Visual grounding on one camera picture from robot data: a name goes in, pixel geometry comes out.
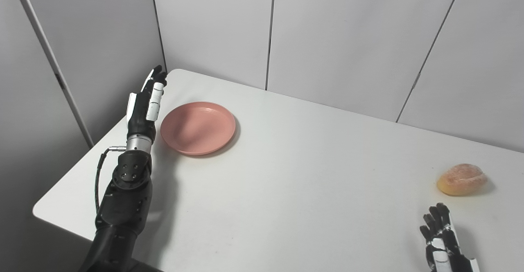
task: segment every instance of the pink plate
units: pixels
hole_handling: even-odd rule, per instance
[[[212,153],[226,145],[235,127],[235,118],[223,106],[191,102],[168,113],[160,133],[172,149],[196,156]]]

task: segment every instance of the white table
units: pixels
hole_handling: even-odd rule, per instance
[[[238,129],[224,151],[202,158],[175,153],[158,134],[136,259],[166,272],[424,272],[418,227],[443,202],[482,272],[522,268],[524,153],[184,70],[168,83],[160,121],[183,103],[210,101],[228,108]],[[35,216],[92,239],[95,167],[125,136],[122,120],[34,206]],[[102,193],[116,157],[104,164]],[[440,193],[438,175],[462,162],[480,166],[490,185],[469,197]]]

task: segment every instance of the white wall panel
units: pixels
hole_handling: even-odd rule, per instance
[[[0,0],[0,79],[0,270],[71,268],[32,207],[88,146],[20,0]]]
[[[264,89],[271,0],[155,0],[169,70]]]
[[[30,0],[88,131],[98,141],[163,64],[153,0]]]
[[[395,121],[452,0],[275,0],[268,90]]]
[[[456,0],[400,122],[524,151],[524,0]]]

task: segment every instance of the black cable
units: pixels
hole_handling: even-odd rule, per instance
[[[102,165],[104,164],[104,160],[108,152],[109,152],[109,149],[106,149],[104,153],[100,155],[99,164],[97,166],[97,175],[95,176],[95,208],[97,209],[97,214],[98,214],[98,209],[100,207],[99,198],[98,198],[100,170],[102,169]]]

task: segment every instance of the robotic arm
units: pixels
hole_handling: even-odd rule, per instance
[[[167,73],[155,67],[140,93],[131,93],[127,106],[127,145],[108,151],[123,151],[102,203],[95,200],[97,233],[79,272],[131,272],[158,270],[131,259],[137,236],[144,230],[152,196],[151,146],[155,141],[155,121],[160,109]]]
[[[449,209],[443,203],[424,215],[427,226],[420,231],[426,240],[426,259],[431,272],[480,272],[477,260],[466,258],[460,250]]]

